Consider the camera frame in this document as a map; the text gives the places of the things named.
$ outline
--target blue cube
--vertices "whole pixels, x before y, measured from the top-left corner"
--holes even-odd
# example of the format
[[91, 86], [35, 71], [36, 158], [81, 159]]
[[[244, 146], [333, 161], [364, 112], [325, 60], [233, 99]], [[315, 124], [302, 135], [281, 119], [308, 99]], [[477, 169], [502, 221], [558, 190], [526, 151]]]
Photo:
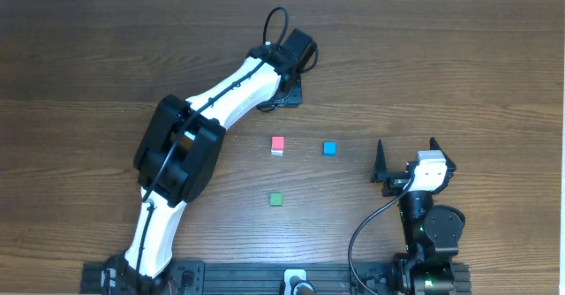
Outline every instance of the blue cube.
[[328, 156], [335, 155], [335, 141], [324, 141], [323, 154]]

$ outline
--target small block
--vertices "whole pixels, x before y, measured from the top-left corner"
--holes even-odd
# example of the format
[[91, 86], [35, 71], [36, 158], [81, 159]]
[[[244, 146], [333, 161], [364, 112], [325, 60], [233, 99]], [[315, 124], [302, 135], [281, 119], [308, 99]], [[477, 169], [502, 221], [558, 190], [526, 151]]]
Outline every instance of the small block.
[[270, 204], [271, 204], [271, 207], [282, 207], [283, 206], [283, 194], [282, 193], [271, 193]]
[[283, 155], [283, 151], [284, 151], [284, 137], [274, 136], [271, 143], [271, 154]]
[[323, 155], [335, 156], [335, 141], [324, 141]]

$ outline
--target brown tabletop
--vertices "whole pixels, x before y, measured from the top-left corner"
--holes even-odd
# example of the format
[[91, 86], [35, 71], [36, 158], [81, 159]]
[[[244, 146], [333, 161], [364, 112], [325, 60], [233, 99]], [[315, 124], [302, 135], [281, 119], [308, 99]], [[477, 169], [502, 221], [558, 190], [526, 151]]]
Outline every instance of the brown tabletop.
[[[77, 292], [84, 261], [130, 245], [155, 105], [233, 73], [281, 4], [320, 47], [304, 102], [228, 130], [175, 257], [345, 263], [388, 200], [369, 182], [378, 139], [400, 170], [434, 136], [458, 166], [436, 199], [467, 216], [474, 292], [557, 292], [563, 0], [0, 0], [0, 291]], [[403, 249], [391, 210], [354, 257]]]

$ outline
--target wood grain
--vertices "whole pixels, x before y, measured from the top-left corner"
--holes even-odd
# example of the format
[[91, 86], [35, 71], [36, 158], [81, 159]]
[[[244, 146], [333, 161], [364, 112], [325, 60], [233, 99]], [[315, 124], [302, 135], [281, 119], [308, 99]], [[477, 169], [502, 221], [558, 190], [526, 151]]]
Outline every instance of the wood grain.
[[[457, 259], [474, 292], [557, 292], [563, 0], [0, 0], [0, 291], [77, 292], [84, 261], [131, 243], [132, 158], [156, 103], [231, 74], [281, 4], [320, 47], [304, 103], [229, 130], [175, 255], [345, 262], [386, 202], [368, 182], [377, 140], [392, 170], [434, 136], [458, 166], [437, 199], [467, 215]], [[390, 211], [354, 254], [402, 249]]]

